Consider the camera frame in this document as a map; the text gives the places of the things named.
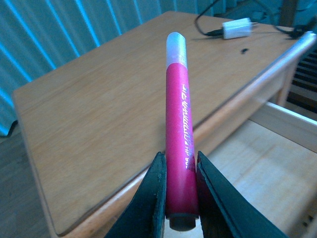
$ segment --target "marker end cap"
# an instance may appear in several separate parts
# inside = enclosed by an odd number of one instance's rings
[[[178,232],[186,232],[196,227],[196,221],[192,216],[173,217],[169,219],[169,227]]]

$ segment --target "white power adapter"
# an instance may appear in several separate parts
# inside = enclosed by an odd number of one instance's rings
[[[232,38],[247,37],[251,35],[252,23],[249,18],[227,21],[222,24],[222,30],[223,38],[226,40]]]

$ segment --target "black clamp jaw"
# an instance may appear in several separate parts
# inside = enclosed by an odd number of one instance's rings
[[[287,238],[202,153],[197,189],[204,238]],[[131,203],[105,238],[164,237],[166,159],[155,156]]]

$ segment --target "wooden floor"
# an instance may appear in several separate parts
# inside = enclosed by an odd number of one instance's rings
[[[0,238],[49,238],[18,126],[0,138],[0,187]]]

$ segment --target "small black object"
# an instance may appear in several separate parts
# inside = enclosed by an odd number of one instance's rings
[[[241,50],[241,54],[243,54],[243,55],[244,55],[244,53],[245,53],[245,52],[247,52],[248,50],[249,50],[248,48],[244,48],[244,49],[242,49],[242,50]]]

